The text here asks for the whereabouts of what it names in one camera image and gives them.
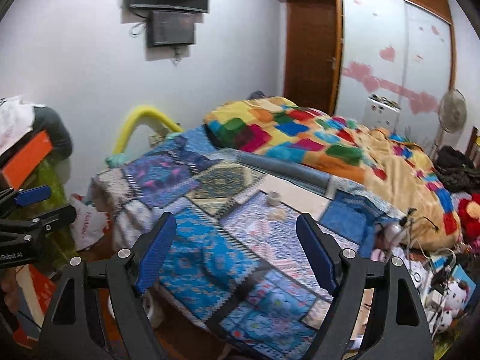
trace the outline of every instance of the blue gripper pad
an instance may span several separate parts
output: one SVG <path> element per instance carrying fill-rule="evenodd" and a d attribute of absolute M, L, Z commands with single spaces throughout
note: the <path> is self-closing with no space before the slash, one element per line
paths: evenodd
<path fill-rule="evenodd" d="M 177 234 L 175 217 L 170 213 L 163 214 L 154 225 L 151 233 L 143 234 L 141 237 L 149 236 L 155 232 L 156 234 L 153 235 L 154 238 L 150 246 L 148 246 L 138 263 L 138 277 L 135 281 L 135 289 L 140 295 L 143 295 L 158 280 L 158 272 Z"/>
<path fill-rule="evenodd" d="M 300 215 L 297 219 L 298 240 L 302 245 L 319 286 L 332 295 L 338 288 L 338 284 L 335 281 L 335 269 L 332 260 L 318 240 L 314 230 L 306 221 L 304 215 L 305 214 Z"/>
<path fill-rule="evenodd" d="M 52 190 L 48 185 L 42 187 L 31 188 L 18 192 L 15 197 L 15 203 L 20 207 L 27 207 L 31 204 L 47 200 L 52 195 Z"/>

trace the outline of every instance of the metal screw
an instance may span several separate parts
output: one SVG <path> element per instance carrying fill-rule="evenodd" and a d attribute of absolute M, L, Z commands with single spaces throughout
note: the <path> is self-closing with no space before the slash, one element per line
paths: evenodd
<path fill-rule="evenodd" d="M 401 258 L 399 257 L 393 257 L 392 258 L 392 264 L 395 265 L 395 266 L 402 266 L 403 265 L 403 261 Z"/>
<path fill-rule="evenodd" d="M 77 266 L 78 264 L 80 264 L 82 262 L 82 257 L 73 257 L 71 260 L 70 260 L 70 265 L 71 266 Z"/>
<path fill-rule="evenodd" d="M 119 256 L 121 259 L 126 259 L 127 257 L 130 256 L 130 249 L 122 249 L 117 253 L 117 256 Z"/>
<path fill-rule="evenodd" d="M 346 257 L 348 259 L 352 259 L 357 255 L 355 253 L 355 251 L 352 250 L 352 249 L 344 249 L 344 250 L 342 250 L 342 254 L 344 255 L 344 257 Z"/>

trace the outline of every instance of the red plush toy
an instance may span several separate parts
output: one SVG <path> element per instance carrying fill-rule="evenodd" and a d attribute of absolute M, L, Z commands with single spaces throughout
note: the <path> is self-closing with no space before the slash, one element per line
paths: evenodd
<path fill-rule="evenodd" d="M 465 229 L 466 241 L 473 242 L 480 237 L 480 193 L 472 193 L 472 200 L 460 200 L 458 216 Z"/>

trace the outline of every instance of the patchwork quilt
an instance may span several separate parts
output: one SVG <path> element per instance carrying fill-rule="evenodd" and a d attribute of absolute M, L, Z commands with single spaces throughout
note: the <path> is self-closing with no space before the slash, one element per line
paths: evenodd
<path fill-rule="evenodd" d="M 295 162 L 365 185 L 402 212 L 415 208 L 412 239 L 452 247 L 460 221 L 422 149 L 386 130 L 297 107 L 282 97 L 227 103 L 204 118 L 222 147 Z M 436 228 L 422 217 L 427 217 Z"/>
<path fill-rule="evenodd" d="M 351 180 L 332 176 L 326 198 L 220 152 L 208 158 L 187 148 L 181 135 L 95 177 L 93 195 L 110 207 L 116 247 L 132 247 L 172 212 L 178 228 L 159 274 L 164 297 L 250 357 L 300 359 L 332 298 L 296 237 L 298 215 L 309 212 L 342 248 L 369 257 L 376 223 L 402 213 Z M 272 190 L 282 197 L 277 207 L 266 204 Z"/>

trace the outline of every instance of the hand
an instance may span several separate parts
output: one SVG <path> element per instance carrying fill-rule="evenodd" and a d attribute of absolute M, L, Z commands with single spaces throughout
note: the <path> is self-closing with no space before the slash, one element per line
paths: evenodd
<path fill-rule="evenodd" d="M 9 268 L 0 279 L 0 287 L 5 292 L 5 304 L 13 314 L 18 312 L 19 306 L 18 283 L 15 276 L 15 268 Z"/>

